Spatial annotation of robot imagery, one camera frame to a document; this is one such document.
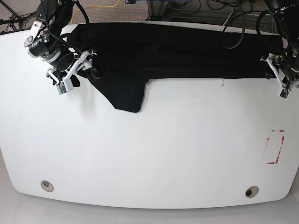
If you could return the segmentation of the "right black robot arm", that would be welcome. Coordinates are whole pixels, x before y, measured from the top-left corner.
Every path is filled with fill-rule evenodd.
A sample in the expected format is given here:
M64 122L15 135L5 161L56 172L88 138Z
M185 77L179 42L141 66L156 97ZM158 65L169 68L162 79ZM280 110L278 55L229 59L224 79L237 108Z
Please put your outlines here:
M77 6L85 19L82 34L62 33L71 21L73 7ZM77 0L42 0L36 19L24 46L33 58L41 58L51 65L46 76L62 93L79 87L77 76L99 79L93 66L94 49L83 47L90 31L90 21L85 9Z

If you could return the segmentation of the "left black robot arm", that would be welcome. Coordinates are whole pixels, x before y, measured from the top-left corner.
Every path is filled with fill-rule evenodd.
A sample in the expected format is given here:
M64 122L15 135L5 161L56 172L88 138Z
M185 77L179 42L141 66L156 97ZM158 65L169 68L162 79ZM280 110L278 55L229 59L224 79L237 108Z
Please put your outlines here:
M278 64L285 75L284 88L290 90L299 84L299 2L297 0L266 0L267 10L260 13L256 21L256 32L261 42L277 55ZM265 15L271 15L278 33L287 40L287 47L272 46L261 37L260 21Z

